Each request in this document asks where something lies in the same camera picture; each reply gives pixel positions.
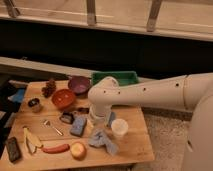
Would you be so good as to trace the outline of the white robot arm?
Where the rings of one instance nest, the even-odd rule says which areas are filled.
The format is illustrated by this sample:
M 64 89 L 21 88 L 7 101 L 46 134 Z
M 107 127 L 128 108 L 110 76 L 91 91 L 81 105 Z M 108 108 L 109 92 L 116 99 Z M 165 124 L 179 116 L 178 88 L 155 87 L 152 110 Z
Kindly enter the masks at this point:
M 90 113 L 103 118 L 113 105 L 139 105 L 193 113 L 181 171 L 213 171 L 213 73 L 120 86 L 105 77 L 88 92 Z

